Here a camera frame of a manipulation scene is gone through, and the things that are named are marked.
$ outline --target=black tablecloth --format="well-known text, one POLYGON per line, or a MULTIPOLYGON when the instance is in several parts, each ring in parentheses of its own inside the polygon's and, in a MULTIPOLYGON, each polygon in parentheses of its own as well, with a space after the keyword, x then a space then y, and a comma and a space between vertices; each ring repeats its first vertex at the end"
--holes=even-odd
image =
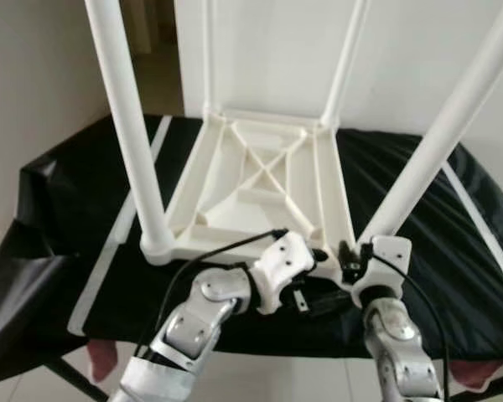
MULTIPOLYGON (((160 117, 146 116, 150 140, 160 117)), ((201 121, 174 118, 155 163, 168 204, 201 121)), ((337 145, 356 235, 392 186, 419 137, 340 130, 337 145)), ((462 148, 449 159, 503 248, 503 193, 462 148)), ((0 247, 0 379, 86 343, 67 333, 80 295, 128 192, 110 117, 22 169, 18 212, 0 247)), ((447 178, 440 173, 400 235, 413 242, 410 275, 431 296, 454 358, 503 358, 503 275, 447 178)), ((182 261, 150 266, 135 219, 84 326, 89 338, 136 342, 153 320, 182 261)), ((190 273, 173 303, 188 295, 190 273)), ((440 342, 428 310, 409 286, 405 302, 434 357, 440 342)), ((223 327, 219 350, 318 357, 367 357, 360 311, 333 284, 310 279, 303 293, 313 317, 283 308, 248 312, 223 327)))

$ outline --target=wire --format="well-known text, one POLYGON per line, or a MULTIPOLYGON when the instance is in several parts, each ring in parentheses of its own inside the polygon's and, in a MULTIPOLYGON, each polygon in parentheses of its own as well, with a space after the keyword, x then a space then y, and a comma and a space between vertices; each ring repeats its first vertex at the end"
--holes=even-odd
POLYGON ((390 261, 380 257, 379 255, 373 254, 372 257, 376 260, 379 260, 382 264, 387 265, 392 270, 394 270, 397 274, 402 276, 407 282, 412 285, 418 295, 423 299, 425 304, 428 307, 428 310, 433 316, 434 321, 436 322, 436 326, 438 327, 439 336, 442 340, 442 348, 443 348, 443 400, 444 402, 449 402, 449 347, 447 345, 447 338, 445 336, 445 330, 443 328, 442 320, 440 320, 438 312, 434 308, 434 305, 428 298, 427 294, 424 290, 413 280, 410 276, 406 275, 402 272, 396 265, 392 264, 390 261))
MULTIPOLYGON (((220 253, 223 253, 228 250, 235 249, 237 247, 241 247, 242 245, 247 245, 249 243, 253 243, 254 241, 258 241, 261 239, 264 239, 268 236, 273 236, 276 239, 279 239, 280 237, 283 237, 286 233, 288 232, 287 229, 274 229, 274 230, 268 230, 268 232, 258 234, 257 236, 252 236, 247 239, 237 241, 236 243, 232 243, 230 245, 226 245, 225 247, 221 247, 216 250, 209 251, 208 253, 204 253, 202 255, 199 255, 195 257, 193 260, 189 260, 186 263, 184 263, 178 270, 175 272, 174 277, 172 278, 171 282, 169 282, 168 289, 166 290, 166 294, 164 295, 164 299, 162 300, 162 304, 160 305, 160 308, 158 309, 158 316, 157 316, 157 321, 155 323, 154 329, 155 333, 160 330, 163 324, 163 320, 165 318, 165 313, 166 309, 169 304, 169 299, 171 297, 171 294, 174 291, 175 285, 177 284, 177 280, 183 275, 185 271, 187 271, 190 267, 198 264, 202 260, 206 260, 207 258, 210 258, 214 255, 218 255, 220 253)), ((134 356, 137 357, 138 354, 140 353, 140 349, 142 348, 142 345, 145 343, 145 337, 148 335, 149 330, 148 330, 148 325, 143 329, 143 333, 140 336, 140 339, 137 342, 136 349, 134 351, 134 356)))

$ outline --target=white wall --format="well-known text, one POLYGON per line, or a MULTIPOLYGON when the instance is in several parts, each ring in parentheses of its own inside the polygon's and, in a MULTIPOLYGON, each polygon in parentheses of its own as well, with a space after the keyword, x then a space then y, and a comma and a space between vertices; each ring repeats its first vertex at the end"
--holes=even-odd
MULTIPOLYGON (((188 116, 200 116, 200 0, 175 2, 188 116)), ((217 99, 225 107, 319 116, 354 0, 218 0, 217 99)), ((424 133, 503 0, 375 0, 342 125, 424 133)), ((503 188, 503 76, 464 141, 503 188)))
POLYGON ((0 239, 18 170, 106 109, 84 2, 0 0, 0 239))

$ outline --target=robotic arm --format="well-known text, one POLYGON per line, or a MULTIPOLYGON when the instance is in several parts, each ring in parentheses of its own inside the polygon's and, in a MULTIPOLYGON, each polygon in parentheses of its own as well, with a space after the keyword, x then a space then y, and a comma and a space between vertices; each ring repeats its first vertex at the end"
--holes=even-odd
MULTIPOLYGON (((345 284, 364 311, 366 346, 376 361, 384 402, 439 402, 434 367, 400 301, 402 278, 380 261, 367 258, 371 248, 407 272, 411 243, 377 237, 362 248, 364 258, 345 265, 350 278, 345 284)), ((250 308, 265 315, 274 313, 282 305, 283 288, 324 258, 317 254, 301 235, 287 232, 247 271, 210 268, 198 274, 189 298, 174 308, 149 351, 143 358, 131 359, 111 401, 185 401, 218 341, 221 324, 250 308)))

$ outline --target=metal arm link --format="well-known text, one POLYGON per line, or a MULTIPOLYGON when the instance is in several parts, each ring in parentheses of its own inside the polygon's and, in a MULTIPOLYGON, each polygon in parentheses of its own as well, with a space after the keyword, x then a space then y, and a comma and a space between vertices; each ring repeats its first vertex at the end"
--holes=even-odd
POLYGON ((220 337, 220 326, 244 312, 252 289, 243 269, 211 268, 194 280, 189 298, 175 307, 151 342, 151 349, 191 373, 198 373, 220 337))
POLYGON ((433 363, 404 303, 390 297, 376 299, 366 308, 364 322, 384 402, 440 402, 433 363))

